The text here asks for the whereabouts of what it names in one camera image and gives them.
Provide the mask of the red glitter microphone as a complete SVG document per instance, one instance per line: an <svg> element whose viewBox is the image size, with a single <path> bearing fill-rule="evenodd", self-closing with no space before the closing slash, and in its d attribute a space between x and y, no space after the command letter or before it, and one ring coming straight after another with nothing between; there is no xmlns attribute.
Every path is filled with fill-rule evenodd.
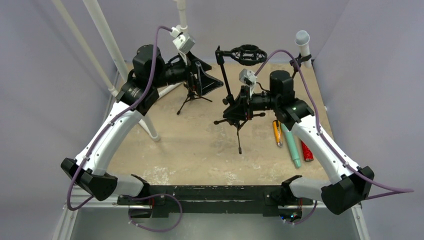
<svg viewBox="0 0 424 240"><path fill-rule="evenodd" d="M303 154L303 159L305 162L312 162L314 160L314 155L312 151L308 148L308 146L301 140L301 149Z"/></svg>

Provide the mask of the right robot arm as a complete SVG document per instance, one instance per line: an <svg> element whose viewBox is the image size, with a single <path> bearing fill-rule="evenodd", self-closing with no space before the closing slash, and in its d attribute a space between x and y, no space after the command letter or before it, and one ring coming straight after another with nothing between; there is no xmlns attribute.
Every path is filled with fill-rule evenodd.
<svg viewBox="0 0 424 240"><path fill-rule="evenodd" d="M282 182L278 200L292 204L308 198L325 204L328 210L340 215L364 201L371 184L362 177L373 179L373 170L361 167L337 147L318 121L318 115L303 100L295 96L294 80L285 70L269 75L269 89L255 93L257 77L243 69L239 80L243 83L234 101L228 102L223 118L238 130L254 117L273 111L277 120L311 150L327 174L328 181L314 180L300 175Z"/></svg>

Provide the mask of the teal toy microphone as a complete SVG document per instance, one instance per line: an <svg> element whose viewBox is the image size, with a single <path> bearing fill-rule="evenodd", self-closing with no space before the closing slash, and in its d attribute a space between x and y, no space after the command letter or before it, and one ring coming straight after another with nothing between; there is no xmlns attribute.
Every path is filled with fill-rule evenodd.
<svg viewBox="0 0 424 240"><path fill-rule="evenodd" d="M295 139L291 131L286 127L285 124L280 123L281 129L285 136L286 144L289 149L290 157L294 163L294 166L298 169L301 167L301 160L298 152L297 145L295 143Z"/></svg>

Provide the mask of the black round-base mic stand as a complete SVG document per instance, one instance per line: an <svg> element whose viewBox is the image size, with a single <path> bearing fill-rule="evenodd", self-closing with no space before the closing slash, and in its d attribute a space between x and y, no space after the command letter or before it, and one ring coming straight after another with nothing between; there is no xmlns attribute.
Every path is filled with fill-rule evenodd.
<svg viewBox="0 0 424 240"><path fill-rule="evenodd" d="M293 73L291 75L292 79L294 79L296 74L299 72L299 69L301 68L302 63L305 63L309 60L311 60L311 63L313 63L311 54L302 56L301 53L299 53L297 57L289 61L289 64L293 67Z"/></svg>

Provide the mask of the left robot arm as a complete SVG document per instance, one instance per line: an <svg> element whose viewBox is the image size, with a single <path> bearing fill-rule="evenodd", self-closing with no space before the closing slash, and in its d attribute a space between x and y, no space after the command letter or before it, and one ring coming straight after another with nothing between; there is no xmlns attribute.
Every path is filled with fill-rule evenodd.
<svg viewBox="0 0 424 240"><path fill-rule="evenodd" d="M136 51L133 69L118 92L109 116L85 149L74 158L65 158L60 165L75 185L98 201L112 194L129 195L138 205L148 201L144 180L134 174L123 178L111 175L108 166L130 130L160 98L160 88L184 83L195 95L204 96L224 85L207 73L211 65L191 52L186 57L178 54L164 61L160 49L152 44Z"/></svg>

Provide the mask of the black tripod stand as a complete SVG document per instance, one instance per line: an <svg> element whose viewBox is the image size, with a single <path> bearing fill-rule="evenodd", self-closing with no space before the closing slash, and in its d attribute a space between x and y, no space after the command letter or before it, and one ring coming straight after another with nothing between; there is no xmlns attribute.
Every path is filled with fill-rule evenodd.
<svg viewBox="0 0 424 240"><path fill-rule="evenodd" d="M194 101L194 100L199 100L199 99L203 99L206 100L210 103L212 103L213 101L203 97L199 94L197 94L191 87L189 87L186 83L183 84L183 86L187 89L187 95L186 95L186 99L184 100L184 102L182 103L181 107L179 108L179 110L177 111L177 115L181 114L181 110L183 109L183 107L185 106L186 103Z"/></svg>
<svg viewBox="0 0 424 240"><path fill-rule="evenodd" d="M250 67L250 66L254 66L254 65L257 65L257 64L264 63L265 60L267 59L267 57L268 57L268 54L264 50L260 49L258 46L253 45L253 44L242 44L242 45L235 47L231 50L222 50L220 46L217 47L217 49L215 50L216 63L220 67L221 74L222 74L222 77L223 77L223 80L224 80L226 93L227 93L226 97L222 100L224 105L225 105L225 102L226 102L225 100L229 101L232 104L233 101L235 100L235 98L238 96L238 95L235 96L232 93L231 86L230 86L229 79L228 79L228 75L227 75L226 68L225 68L225 58L231 58L232 60L236 61L240 65ZM264 101L264 105L265 105L264 111L254 111L253 112L253 114L254 114L253 118L254 117L264 117L266 115L265 111L270 109L271 100L269 99L269 93L268 93L267 90L263 90L261 93L255 93L255 90L254 90L253 95L261 95L263 97L263 101ZM215 120L213 122L213 124L219 125L221 123L228 123L230 126L235 127L236 136L237 136L237 144L238 144L238 153L242 154L243 150L242 150L242 147L241 147L240 130L244 127L244 125L248 121L250 121L252 119L240 121L240 120L225 119L225 118L222 117L222 119L220 119L220 120Z"/></svg>

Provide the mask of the white microphone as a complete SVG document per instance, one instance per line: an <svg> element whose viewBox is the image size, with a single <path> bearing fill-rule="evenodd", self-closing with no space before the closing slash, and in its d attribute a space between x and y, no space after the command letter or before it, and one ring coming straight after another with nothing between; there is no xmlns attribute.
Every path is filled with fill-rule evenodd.
<svg viewBox="0 0 424 240"><path fill-rule="evenodd" d="M295 43L299 47L299 52L301 53L302 57L305 57L306 55L311 54L310 47L310 35L306 30L300 30L295 35ZM311 60L302 63L306 68L312 68Z"/></svg>

